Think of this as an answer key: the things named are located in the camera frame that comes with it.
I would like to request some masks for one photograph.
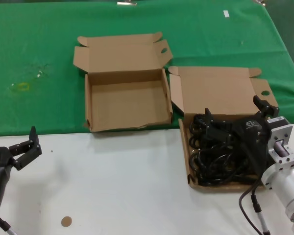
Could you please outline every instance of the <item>green tablecloth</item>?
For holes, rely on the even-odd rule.
[[[266,9],[294,61],[294,0],[268,0],[266,4]]]
[[[265,8],[251,0],[21,3],[0,4],[0,135],[28,134],[31,125],[40,134],[87,132],[77,37],[157,31],[171,65],[261,68],[294,123],[294,64]]]

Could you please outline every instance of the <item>white table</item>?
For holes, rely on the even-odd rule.
[[[0,137],[0,146],[25,140]],[[40,144],[42,156],[12,170],[0,210],[18,235],[255,234],[239,209],[241,192],[188,186],[179,130],[43,135]],[[271,234],[291,234],[274,193],[258,200]],[[250,197],[243,203],[260,228]],[[71,226],[62,227],[64,216]]]

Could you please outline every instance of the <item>black connector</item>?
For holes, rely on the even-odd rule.
[[[2,230],[6,232],[11,228],[11,225],[9,225],[6,221],[0,218],[0,228],[2,228]]]
[[[253,207],[254,207],[255,212],[256,213],[261,212],[261,207],[257,201],[256,195],[252,194],[250,197],[251,197],[251,201],[253,202]]]

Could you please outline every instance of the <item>box handle hole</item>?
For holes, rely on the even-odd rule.
[[[269,91],[262,91],[261,94],[264,96],[267,96],[267,95],[270,95],[270,92]]]

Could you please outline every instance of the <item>open cardboard box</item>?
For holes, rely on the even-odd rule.
[[[78,37],[73,64],[85,75],[90,131],[170,124],[171,95],[163,66],[172,53],[162,33]]]
[[[275,97],[266,80],[254,78],[260,69],[229,67],[169,67],[172,102],[184,113],[179,119],[185,157],[187,181],[192,188],[238,190],[246,185],[230,183],[217,187],[199,186],[189,166],[194,151],[189,146],[189,126],[195,114],[204,114],[205,108],[216,118],[235,120],[255,114],[258,109],[253,103],[254,95],[277,106]]]

